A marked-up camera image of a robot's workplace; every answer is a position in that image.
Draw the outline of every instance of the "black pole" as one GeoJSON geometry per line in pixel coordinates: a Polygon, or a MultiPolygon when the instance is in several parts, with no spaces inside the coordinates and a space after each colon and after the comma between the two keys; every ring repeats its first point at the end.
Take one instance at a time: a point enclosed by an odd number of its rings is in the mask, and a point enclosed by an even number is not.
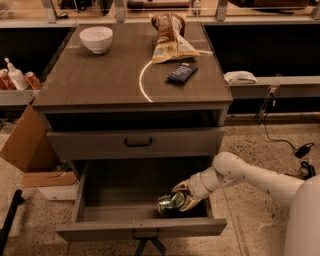
{"type": "Polygon", "coordinates": [[[23,202],[23,198],[21,197],[22,191],[20,189],[16,190],[14,193],[6,220],[4,221],[3,227],[0,232],[0,255],[2,255],[4,247],[6,245],[8,235],[12,226],[12,222],[14,219],[14,216],[16,214],[18,205],[23,202]]]}

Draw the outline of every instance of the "drawer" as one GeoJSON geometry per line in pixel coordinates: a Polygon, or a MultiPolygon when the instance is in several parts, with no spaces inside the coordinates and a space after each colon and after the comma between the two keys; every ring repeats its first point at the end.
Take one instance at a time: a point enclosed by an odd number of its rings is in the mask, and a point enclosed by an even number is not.
{"type": "Polygon", "coordinates": [[[49,132],[64,160],[215,155],[224,127],[137,131],[49,132]]]}
{"type": "Polygon", "coordinates": [[[207,157],[86,161],[72,222],[56,232],[67,241],[220,235],[226,220],[214,219],[209,200],[170,218],[157,210],[160,196],[207,165],[207,157]]]}

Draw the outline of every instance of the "red soda can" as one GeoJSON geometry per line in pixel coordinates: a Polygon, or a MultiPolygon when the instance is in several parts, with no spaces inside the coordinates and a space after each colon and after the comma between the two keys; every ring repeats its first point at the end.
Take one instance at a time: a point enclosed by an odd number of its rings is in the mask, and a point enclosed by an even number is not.
{"type": "Polygon", "coordinates": [[[33,72],[28,72],[24,75],[27,83],[32,87],[32,89],[40,89],[42,84],[37,77],[37,75],[33,72]]]}
{"type": "Polygon", "coordinates": [[[16,89],[16,86],[14,85],[11,78],[9,77],[9,72],[7,69],[0,70],[0,80],[1,80],[0,84],[1,83],[4,84],[5,88],[7,88],[8,90],[15,90],[16,89]]]}

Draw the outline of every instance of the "power cord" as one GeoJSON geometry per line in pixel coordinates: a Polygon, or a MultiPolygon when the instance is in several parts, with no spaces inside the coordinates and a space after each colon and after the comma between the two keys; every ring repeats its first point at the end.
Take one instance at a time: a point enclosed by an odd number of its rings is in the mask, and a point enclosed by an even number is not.
{"type": "MultiPolygon", "coordinates": [[[[274,108],[275,105],[276,105],[276,99],[275,99],[273,93],[270,93],[270,96],[272,98],[272,108],[274,108]]],[[[314,146],[313,142],[304,144],[301,147],[296,148],[290,141],[288,141],[286,139],[273,139],[273,138],[270,138],[268,130],[267,130],[267,125],[266,125],[266,119],[267,119],[268,115],[269,115],[269,112],[267,112],[266,115],[263,118],[263,125],[264,125],[264,129],[266,131],[267,138],[270,141],[288,143],[291,146],[291,148],[295,151],[294,155],[299,159],[302,159],[305,155],[307,155],[310,152],[311,147],[314,146]]],[[[299,177],[299,178],[302,178],[304,180],[309,179],[309,178],[311,178],[311,177],[316,175],[314,167],[311,164],[309,164],[309,159],[308,158],[305,158],[305,161],[301,162],[301,167],[299,169],[299,172],[300,172],[300,175],[298,175],[298,176],[290,175],[288,173],[286,173],[286,175],[299,177]]]]}

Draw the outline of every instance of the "brown chip bag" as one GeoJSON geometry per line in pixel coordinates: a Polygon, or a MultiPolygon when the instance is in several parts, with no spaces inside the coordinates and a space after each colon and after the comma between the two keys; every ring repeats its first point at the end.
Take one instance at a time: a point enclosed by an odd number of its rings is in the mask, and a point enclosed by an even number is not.
{"type": "Polygon", "coordinates": [[[150,15],[150,18],[151,24],[158,30],[152,57],[153,63],[200,56],[199,52],[183,38],[186,25],[185,15],[168,12],[150,15]]]}

